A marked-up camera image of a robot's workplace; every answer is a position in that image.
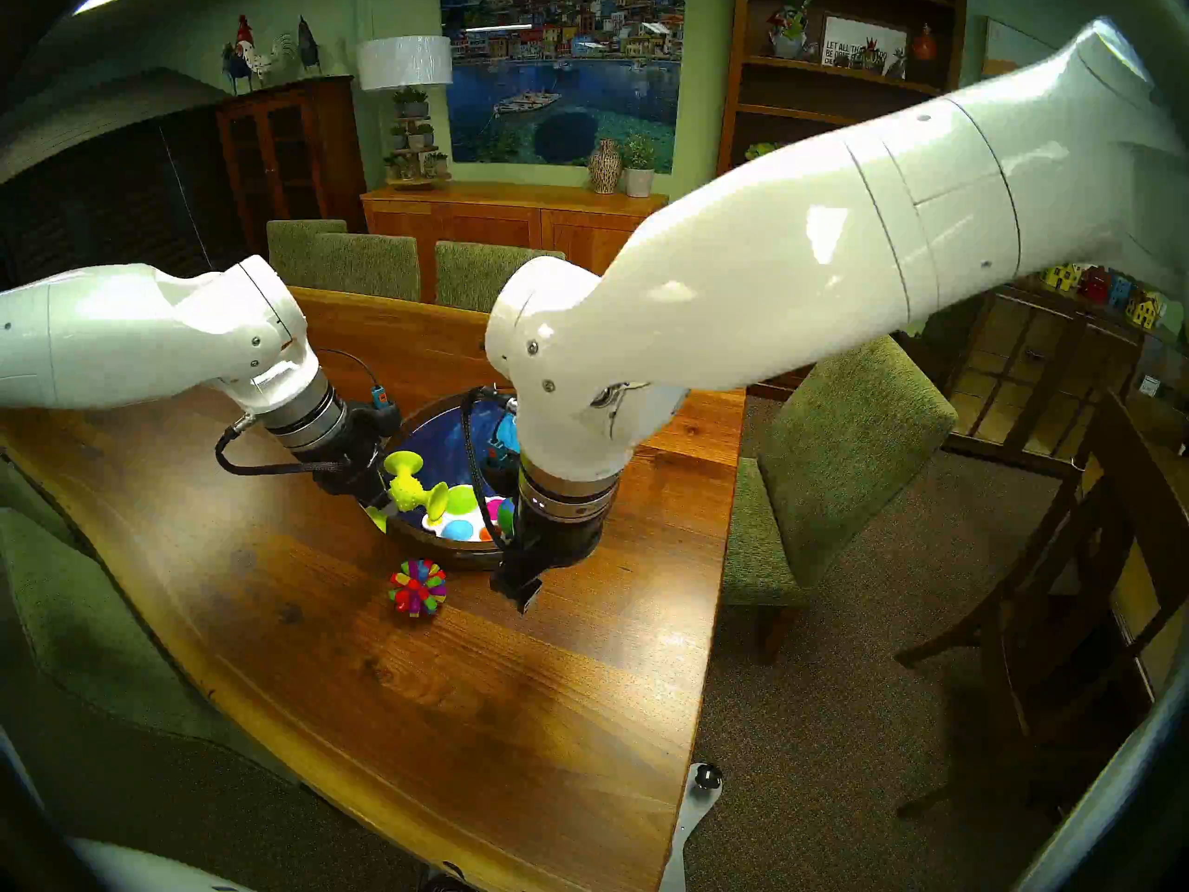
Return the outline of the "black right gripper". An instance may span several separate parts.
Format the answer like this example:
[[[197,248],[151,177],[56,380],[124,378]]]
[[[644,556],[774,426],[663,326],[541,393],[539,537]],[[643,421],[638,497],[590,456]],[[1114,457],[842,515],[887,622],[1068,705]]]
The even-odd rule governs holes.
[[[512,592],[526,615],[542,589],[545,574],[583,561],[598,546],[603,519],[560,522],[546,516],[520,516],[512,539],[490,576],[490,589]]]

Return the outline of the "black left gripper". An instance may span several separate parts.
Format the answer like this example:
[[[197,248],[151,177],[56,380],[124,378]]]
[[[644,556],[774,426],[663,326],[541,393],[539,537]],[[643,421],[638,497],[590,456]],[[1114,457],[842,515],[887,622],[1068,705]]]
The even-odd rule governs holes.
[[[395,419],[340,419],[316,439],[316,461],[336,470],[317,470],[316,485],[335,496],[350,496],[370,519],[391,519],[396,508],[383,471],[386,442]]]

